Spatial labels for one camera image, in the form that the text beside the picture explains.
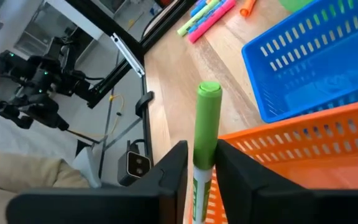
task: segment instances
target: orange basket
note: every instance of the orange basket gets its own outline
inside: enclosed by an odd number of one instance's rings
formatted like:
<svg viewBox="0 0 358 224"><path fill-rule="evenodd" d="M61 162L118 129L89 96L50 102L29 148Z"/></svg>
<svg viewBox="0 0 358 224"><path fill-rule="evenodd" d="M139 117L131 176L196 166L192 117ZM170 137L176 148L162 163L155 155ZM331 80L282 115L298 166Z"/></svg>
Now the orange basket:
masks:
<svg viewBox="0 0 358 224"><path fill-rule="evenodd" d="M221 139L308 189L358 189L358 103ZM213 172L206 223L227 223Z"/></svg>

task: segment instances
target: wooden tabletop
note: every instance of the wooden tabletop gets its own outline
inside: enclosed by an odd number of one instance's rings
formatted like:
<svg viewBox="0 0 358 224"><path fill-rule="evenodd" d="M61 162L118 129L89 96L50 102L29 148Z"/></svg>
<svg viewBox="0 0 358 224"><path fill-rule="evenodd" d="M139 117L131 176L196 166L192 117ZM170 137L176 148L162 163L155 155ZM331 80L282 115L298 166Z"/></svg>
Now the wooden tabletop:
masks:
<svg viewBox="0 0 358 224"><path fill-rule="evenodd" d="M192 164L196 90L202 81L217 81L223 88L219 134L263 124L241 48L290 13L278 0L259 0L244 19L239 14L243 1L195 44L177 34L190 19L187 12L145 55L147 91L155 92L149 103L155 163L179 140L187 140Z"/></svg>

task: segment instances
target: green marker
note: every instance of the green marker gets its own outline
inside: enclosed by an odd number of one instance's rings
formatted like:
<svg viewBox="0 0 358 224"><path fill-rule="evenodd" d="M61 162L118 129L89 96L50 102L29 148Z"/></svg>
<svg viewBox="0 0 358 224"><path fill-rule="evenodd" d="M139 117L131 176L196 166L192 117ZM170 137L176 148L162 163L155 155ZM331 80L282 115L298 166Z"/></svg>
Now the green marker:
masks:
<svg viewBox="0 0 358 224"><path fill-rule="evenodd" d="M218 143L222 88L216 82L202 82L197 94L193 153L193 223L199 224L206 219L215 148Z"/></svg>
<svg viewBox="0 0 358 224"><path fill-rule="evenodd" d="M178 29L178 34L184 36L187 31L197 23L203 16L205 16L215 5L219 3L219 0L212 0L209 4L204 6L197 14L195 14L185 25Z"/></svg>

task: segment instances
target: blue plastic basket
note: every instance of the blue plastic basket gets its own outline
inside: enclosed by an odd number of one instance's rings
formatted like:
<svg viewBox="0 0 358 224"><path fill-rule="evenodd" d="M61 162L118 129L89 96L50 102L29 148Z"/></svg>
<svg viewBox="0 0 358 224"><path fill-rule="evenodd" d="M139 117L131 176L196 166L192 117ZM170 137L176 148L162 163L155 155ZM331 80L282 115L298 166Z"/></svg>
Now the blue plastic basket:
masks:
<svg viewBox="0 0 358 224"><path fill-rule="evenodd" d="M358 101L358 0L314 1L242 49L262 119Z"/></svg>

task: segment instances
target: yellow highlighter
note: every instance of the yellow highlighter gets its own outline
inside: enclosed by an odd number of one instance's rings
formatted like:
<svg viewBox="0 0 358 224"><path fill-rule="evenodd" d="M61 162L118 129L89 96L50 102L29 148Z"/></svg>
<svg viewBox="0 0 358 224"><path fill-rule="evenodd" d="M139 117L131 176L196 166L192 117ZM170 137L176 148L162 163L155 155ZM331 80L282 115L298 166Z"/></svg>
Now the yellow highlighter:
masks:
<svg viewBox="0 0 358 224"><path fill-rule="evenodd" d="M187 31L195 25L203 16L205 16L214 6L216 6L219 3L219 0L211 0L209 4L204 6L202 10L197 12L189 21L185 23L180 29L178 29L178 34L181 36L184 36L187 34Z"/></svg>

